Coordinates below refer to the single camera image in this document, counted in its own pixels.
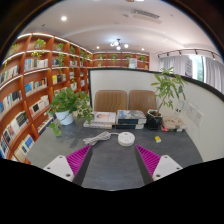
plant pot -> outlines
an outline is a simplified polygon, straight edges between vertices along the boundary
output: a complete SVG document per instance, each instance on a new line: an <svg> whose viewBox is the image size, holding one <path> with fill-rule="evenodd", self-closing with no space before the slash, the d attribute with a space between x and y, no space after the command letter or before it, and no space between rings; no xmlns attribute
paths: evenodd
<svg viewBox="0 0 224 224"><path fill-rule="evenodd" d="M40 44L35 44L34 48L35 49L39 49L40 48Z"/></svg>
<svg viewBox="0 0 224 224"><path fill-rule="evenodd" d="M69 110L65 112L56 112L55 113L61 125L69 125L73 122L74 118L72 113L69 114Z"/></svg>
<svg viewBox="0 0 224 224"><path fill-rule="evenodd" d="M158 130L160 125L162 124L163 117L161 113L160 113L160 116L154 116L152 114L153 112L157 112L157 110L149 109L147 111L147 114L146 114L147 121L146 121L145 127L147 127L150 130Z"/></svg>

white ceiling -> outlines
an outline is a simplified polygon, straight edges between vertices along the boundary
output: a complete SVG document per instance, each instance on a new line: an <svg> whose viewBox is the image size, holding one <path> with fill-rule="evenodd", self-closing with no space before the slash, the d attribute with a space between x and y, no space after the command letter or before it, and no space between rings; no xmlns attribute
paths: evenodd
<svg viewBox="0 0 224 224"><path fill-rule="evenodd" d="M156 14L160 24L133 18L133 9ZM150 54L202 48L218 53L204 31L187 15L160 0L126 2L125 0L65 0L36 17L21 34L46 32L72 41L94 52L114 50L110 43L121 39L124 51Z"/></svg>

gray table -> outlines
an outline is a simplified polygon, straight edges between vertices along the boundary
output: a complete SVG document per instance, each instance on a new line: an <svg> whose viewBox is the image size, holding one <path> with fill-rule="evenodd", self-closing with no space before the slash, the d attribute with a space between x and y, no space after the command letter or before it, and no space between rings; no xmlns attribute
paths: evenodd
<svg viewBox="0 0 224 224"><path fill-rule="evenodd" d="M55 137L53 130L46 131L36 141L27 155L32 165L44 168L58 155L67 156L85 147L84 138L91 138L104 131L121 133L131 132L135 135L135 143L124 147L118 143L118 136L111 135L106 141L98 141L92 146L93 155L90 160L82 187L100 190L123 190L144 186L144 182L134 154L135 144L147 148L162 156L169 155L183 168L202 163L202 158L194 143L183 132L150 131L146 128L135 129L93 129L84 128L84 119L61 127L61 136ZM155 142L155 136L161 143Z"/></svg>

chair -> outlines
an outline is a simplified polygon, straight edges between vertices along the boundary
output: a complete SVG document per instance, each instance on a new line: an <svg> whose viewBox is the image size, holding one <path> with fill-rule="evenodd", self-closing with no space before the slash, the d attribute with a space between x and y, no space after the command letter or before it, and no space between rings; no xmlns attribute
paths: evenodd
<svg viewBox="0 0 224 224"><path fill-rule="evenodd" d="M123 90L98 90L95 94L94 111L115 112L127 110L127 93Z"/></svg>
<svg viewBox="0 0 224 224"><path fill-rule="evenodd" d="M131 90L129 92L129 110L141 110L144 114L149 109L156 110L155 93L149 90Z"/></svg>

white wall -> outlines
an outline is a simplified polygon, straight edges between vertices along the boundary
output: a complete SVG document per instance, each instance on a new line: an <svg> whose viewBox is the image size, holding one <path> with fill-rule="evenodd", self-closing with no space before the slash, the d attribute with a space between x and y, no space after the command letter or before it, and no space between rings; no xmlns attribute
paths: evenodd
<svg viewBox="0 0 224 224"><path fill-rule="evenodd" d="M129 93L131 89L148 89L155 91L156 87L150 83L156 82L153 74L138 71L122 70L96 70L91 71L91 94L94 105L94 97L97 90L111 89L124 90ZM203 115L201 126L198 127L183 111L180 117L187 125L187 133L196 145L204 162L224 157L224 103L216 95L199 87L188 83L184 92L187 102L196 107ZM163 115L173 115L174 111L167 107L162 107Z"/></svg>
<svg viewBox="0 0 224 224"><path fill-rule="evenodd" d="M149 70L150 71L159 71L158 54L150 54L150 57L149 57Z"/></svg>

